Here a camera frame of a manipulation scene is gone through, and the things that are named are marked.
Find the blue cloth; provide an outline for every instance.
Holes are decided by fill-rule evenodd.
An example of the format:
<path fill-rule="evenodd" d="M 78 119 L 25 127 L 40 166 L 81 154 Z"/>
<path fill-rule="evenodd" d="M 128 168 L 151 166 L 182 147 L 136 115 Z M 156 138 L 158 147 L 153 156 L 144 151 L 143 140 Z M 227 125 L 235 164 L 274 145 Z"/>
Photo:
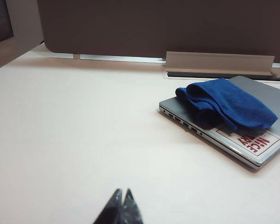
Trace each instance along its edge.
<path fill-rule="evenodd" d="M 196 122 L 222 118 L 232 129 L 269 128 L 278 117 L 254 96 L 226 79 L 193 83 L 175 91 L 179 99 L 189 101 L 198 110 Z"/>

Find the gray partition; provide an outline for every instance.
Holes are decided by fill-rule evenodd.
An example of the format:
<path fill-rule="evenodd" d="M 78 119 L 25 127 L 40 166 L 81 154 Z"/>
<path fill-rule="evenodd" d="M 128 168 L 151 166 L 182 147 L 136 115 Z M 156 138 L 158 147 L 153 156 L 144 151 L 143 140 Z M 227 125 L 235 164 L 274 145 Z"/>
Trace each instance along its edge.
<path fill-rule="evenodd" d="M 166 51 L 257 54 L 280 62 L 280 1 L 38 0 L 58 53 L 165 57 Z"/>

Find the black object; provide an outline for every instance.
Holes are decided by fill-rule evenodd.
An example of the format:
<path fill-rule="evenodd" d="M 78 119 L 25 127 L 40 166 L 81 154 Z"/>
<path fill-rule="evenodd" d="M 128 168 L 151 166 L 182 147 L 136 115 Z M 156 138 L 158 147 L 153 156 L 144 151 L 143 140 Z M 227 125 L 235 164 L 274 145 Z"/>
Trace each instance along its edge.
<path fill-rule="evenodd" d="M 123 205 L 122 190 L 117 189 L 93 224 L 143 224 L 140 210 L 128 189 Z"/>
<path fill-rule="evenodd" d="M 219 74 L 219 73 L 202 73 L 202 72 L 180 72 L 168 71 L 168 77 L 198 77 L 198 78 L 232 78 L 235 76 L 244 76 L 254 80 L 280 81 L 280 77 L 271 72 L 271 76 L 245 75 L 245 74 Z"/>

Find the pointed black object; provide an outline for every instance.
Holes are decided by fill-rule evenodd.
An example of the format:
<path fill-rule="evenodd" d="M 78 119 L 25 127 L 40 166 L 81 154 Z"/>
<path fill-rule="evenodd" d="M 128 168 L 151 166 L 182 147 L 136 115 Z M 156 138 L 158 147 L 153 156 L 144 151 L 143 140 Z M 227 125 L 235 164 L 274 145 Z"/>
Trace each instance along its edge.
<path fill-rule="evenodd" d="M 93 224 L 119 224 L 122 190 L 117 189 Z"/>
<path fill-rule="evenodd" d="M 140 210 L 134 201 L 131 190 L 128 189 L 126 192 L 126 198 L 123 202 L 122 213 L 121 213 L 122 224 L 143 224 Z"/>

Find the laptop lid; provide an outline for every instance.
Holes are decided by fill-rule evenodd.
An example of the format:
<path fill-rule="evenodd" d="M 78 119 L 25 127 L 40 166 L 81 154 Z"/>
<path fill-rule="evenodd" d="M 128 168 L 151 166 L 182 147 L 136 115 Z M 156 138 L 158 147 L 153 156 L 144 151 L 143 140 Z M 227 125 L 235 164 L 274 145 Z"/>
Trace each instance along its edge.
<path fill-rule="evenodd" d="M 247 128 L 234 132 L 225 124 L 197 125 L 193 119 L 195 108 L 176 97 L 160 102 L 160 110 L 242 162 L 259 169 L 280 151 L 280 90 L 241 76 L 229 81 L 263 102 L 278 120 L 269 129 Z"/>

